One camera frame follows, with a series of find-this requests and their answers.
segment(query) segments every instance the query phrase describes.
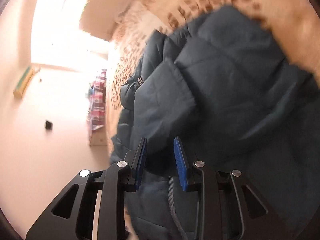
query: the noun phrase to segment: yellow object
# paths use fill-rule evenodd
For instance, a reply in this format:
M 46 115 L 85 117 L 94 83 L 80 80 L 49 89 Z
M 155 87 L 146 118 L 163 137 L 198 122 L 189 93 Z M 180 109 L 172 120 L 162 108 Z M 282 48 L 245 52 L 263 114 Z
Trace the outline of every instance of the yellow object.
M 15 98 L 22 98 L 26 88 L 35 74 L 35 70 L 32 67 L 28 67 L 26 71 L 23 73 L 22 77 L 20 78 L 16 88 L 13 91 L 13 95 Z

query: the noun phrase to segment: plaid cloth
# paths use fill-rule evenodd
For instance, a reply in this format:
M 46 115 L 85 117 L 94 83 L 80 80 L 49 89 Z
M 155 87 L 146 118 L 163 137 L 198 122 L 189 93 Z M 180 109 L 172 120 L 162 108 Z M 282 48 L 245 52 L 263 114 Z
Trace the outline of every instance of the plaid cloth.
M 106 112 L 106 69 L 98 71 L 90 98 L 89 122 L 90 130 L 95 131 L 105 125 Z

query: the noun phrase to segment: metal screw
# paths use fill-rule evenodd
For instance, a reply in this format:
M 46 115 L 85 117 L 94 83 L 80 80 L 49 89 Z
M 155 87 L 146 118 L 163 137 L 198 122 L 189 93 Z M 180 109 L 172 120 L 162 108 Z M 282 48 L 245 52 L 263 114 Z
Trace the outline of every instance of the metal screw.
M 197 167 L 199 167 L 199 168 L 202 168 L 204 165 L 205 165 L 205 163 L 202 162 L 202 161 L 196 161 L 196 162 L 195 162 L 195 166 L 197 166 Z
M 117 165 L 118 165 L 118 167 L 123 168 L 123 167 L 127 166 L 127 162 L 126 161 L 119 161 L 117 163 Z
M 235 177 L 240 177 L 241 176 L 241 171 L 233 170 L 232 171 L 232 175 L 235 176 Z
M 88 176 L 89 175 L 89 171 L 88 170 L 82 170 L 82 171 L 80 171 L 80 173 L 79 173 L 79 175 L 81 176 L 81 177 L 86 177 L 86 176 Z

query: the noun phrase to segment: wall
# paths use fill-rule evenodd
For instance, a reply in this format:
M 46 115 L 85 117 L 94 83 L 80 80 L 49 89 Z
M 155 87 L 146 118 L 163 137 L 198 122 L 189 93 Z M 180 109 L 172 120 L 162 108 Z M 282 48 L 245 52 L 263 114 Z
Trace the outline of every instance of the wall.
M 115 18 L 132 0 L 88 0 L 80 19 L 80 28 L 92 36 L 109 41 L 116 26 Z
M 107 149 L 87 145 L 86 74 L 43 68 L 23 100 L 13 98 L 31 62 L 35 4 L 10 0 L 0 15 L 0 207 L 22 237 L 81 169 L 108 165 Z M 52 132 L 44 129 L 46 119 Z

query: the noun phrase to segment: zipper teeth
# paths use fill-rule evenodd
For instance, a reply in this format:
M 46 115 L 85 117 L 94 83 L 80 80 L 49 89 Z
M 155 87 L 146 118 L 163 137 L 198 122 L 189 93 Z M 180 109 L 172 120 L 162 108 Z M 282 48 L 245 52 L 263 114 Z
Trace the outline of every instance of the zipper teeth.
M 177 217 L 177 213 L 174 207 L 174 201 L 173 201 L 173 177 L 169 176 L 169 189 L 168 189 L 168 202 L 169 202 L 169 210 L 170 210 L 170 214 L 171 217 L 173 219 L 173 222 L 175 223 L 181 237 L 183 240 L 188 240 L 187 234 L 185 233 L 185 231 L 183 230 L 179 219 Z

